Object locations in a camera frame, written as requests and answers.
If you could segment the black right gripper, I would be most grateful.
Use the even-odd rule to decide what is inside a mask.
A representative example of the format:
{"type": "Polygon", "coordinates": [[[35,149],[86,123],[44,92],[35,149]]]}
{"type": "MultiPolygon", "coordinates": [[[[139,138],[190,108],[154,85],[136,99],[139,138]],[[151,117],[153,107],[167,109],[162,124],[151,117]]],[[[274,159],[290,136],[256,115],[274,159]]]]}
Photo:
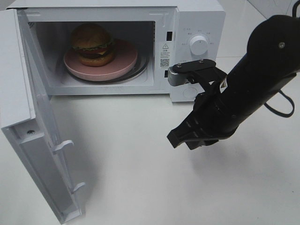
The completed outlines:
{"type": "MultiPolygon", "coordinates": [[[[211,82],[220,82],[226,76],[224,71],[216,67],[216,62],[209,59],[178,63],[168,68],[171,86],[198,83],[205,92],[211,90],[211,82]]],[[[203,97],[199,97],[193,111],[167,135],[174,148],[185,143],[194,150],[234,134],[239,126],[239,85],[229,82],[223,92],[217,86],[213,90],[214,93],[205,102],[202,101],[203,97]]]]}

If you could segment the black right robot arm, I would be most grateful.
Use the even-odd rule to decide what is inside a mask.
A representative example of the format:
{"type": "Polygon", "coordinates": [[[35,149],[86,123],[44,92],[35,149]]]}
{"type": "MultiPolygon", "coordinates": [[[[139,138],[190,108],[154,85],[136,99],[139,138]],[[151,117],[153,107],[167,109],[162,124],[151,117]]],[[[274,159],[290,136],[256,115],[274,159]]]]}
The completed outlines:
{"type": "Polygon", "coordinates": [[[252,113],[289,83],[300,69],[300,20],[274,15],[251,33],[247,52],[225,73],[212,60],[176,64],[168,69],[172,86],[199,84],[192,112],[170,131],[173,147],[191,150],[234,134],[252,113]]]}

